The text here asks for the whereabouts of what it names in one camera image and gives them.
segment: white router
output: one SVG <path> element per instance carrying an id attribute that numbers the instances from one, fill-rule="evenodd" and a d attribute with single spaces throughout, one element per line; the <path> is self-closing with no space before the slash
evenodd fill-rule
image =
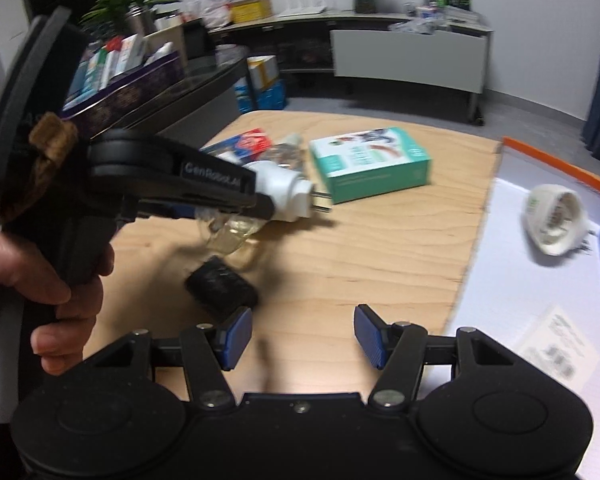
<path id="1" fill-rule="evenodd" d="M 327 8 L 325 0 L 285 0 L 286 10 L 278 17 L 303 16 L 305 14 L 320 14 Z"/>

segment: green plant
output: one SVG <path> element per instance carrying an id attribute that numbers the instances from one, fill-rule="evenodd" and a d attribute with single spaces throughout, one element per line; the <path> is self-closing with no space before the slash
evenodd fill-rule
<path id="1" fill-rule="evenodd" d="M 138 7 L 148 7 L 151 9 L 156 5 L 175 4 L 181 0 L 98 0 L 91 7 L 80 22 L 86 25 L 94 25 L 97 23 L 113 23 L 114 27 L 122 32 L 125 28 L 125 15 L 129 11 L 131 5 L 136 4 Z"/>

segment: gray tile floor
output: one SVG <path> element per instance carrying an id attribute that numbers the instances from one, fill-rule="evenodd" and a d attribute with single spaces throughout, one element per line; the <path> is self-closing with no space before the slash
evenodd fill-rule
<path id="1" fill-rule="evenodd" d="M 500 140 L 513 137 L 600 176 L 600 161 L 580 140 L 580 129 L 498 102 L 481 103 L 484 126 L 465 120 L 461 92 L 391 81 L 346 83 L 329 76 L 288 81 L 286 110 L 362 115 L 448 128 Z"/>

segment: metal canister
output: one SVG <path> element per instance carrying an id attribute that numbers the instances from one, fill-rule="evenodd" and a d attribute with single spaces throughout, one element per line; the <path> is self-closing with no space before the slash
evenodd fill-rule
<path id="1" fill-rule="evenodd" d="M 147 36 L 156 32 L 154 14 L 147 7 L 132 5 L 126 14 L 126 22 L 134 34 Z"/>

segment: shelf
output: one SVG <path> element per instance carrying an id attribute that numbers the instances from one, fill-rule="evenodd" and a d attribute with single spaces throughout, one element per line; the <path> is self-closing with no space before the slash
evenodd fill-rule
<path id="1" fill-rule="evenodd" d="M 281 74 L 333 74 L 333 67 L 329 66 L 307 66 L 288 67 L 278 70 Z"/>

